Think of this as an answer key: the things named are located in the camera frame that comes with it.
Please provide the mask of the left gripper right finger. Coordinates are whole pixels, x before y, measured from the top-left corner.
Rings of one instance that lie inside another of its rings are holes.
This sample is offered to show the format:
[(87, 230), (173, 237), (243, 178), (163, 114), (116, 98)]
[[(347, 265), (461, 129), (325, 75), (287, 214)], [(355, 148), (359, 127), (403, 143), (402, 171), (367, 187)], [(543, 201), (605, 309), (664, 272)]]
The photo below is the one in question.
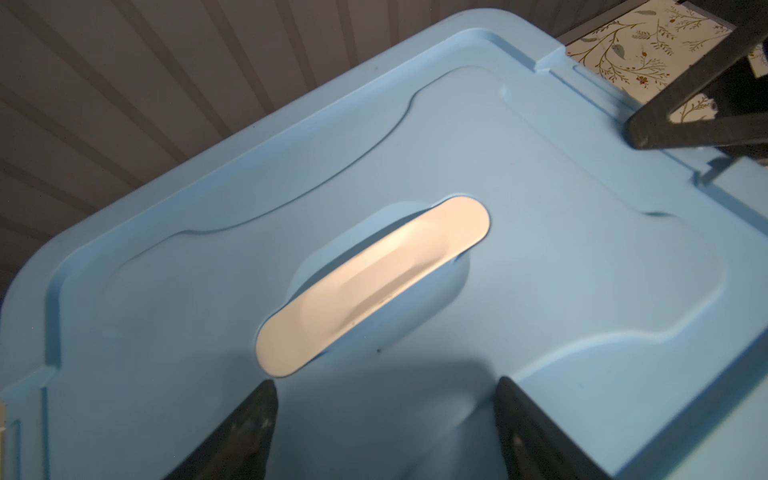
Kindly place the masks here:
[(611, 477), (507, 376), (494, 391), (494, 419), (510, 479)]

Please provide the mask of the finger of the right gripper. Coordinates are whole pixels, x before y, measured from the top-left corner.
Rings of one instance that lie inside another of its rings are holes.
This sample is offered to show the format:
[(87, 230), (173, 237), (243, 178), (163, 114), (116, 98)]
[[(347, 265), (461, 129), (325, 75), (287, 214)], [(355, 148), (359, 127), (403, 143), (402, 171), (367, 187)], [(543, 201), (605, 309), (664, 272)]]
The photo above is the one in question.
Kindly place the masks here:
[(638, 150), (766, 144), (767, 114), (728, 116), (684, 123), (633, 116), (624, 126), (624, 137)]
[(767, 38), (767, 2), (757, 1), (746, 21), (626, 122), (627, 129), (766, 129), (767, 114), (670, 122), (670, 115)]

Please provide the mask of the blue plastic bin lid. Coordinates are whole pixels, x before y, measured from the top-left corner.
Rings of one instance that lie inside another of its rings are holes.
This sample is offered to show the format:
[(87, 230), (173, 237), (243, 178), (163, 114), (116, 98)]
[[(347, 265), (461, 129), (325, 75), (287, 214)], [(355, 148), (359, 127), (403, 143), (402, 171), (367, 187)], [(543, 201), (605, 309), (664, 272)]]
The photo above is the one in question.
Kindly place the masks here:
[(644, 105), (472, 10), (82, 220), (2, 304), (2, 477), (169, 479), (272, 380), (263, 479), (510, 479), (507, 376), (609, 479), (765, 478), (767, 171)]

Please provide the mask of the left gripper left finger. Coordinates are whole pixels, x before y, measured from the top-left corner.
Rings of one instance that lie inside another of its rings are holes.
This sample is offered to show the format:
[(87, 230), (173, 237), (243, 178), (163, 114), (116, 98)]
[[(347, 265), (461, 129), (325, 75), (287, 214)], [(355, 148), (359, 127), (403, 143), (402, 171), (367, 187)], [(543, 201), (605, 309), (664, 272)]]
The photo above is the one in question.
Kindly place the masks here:
[(265, 380), (167, 477), (263, 479), (277, 413), (275, 382)]

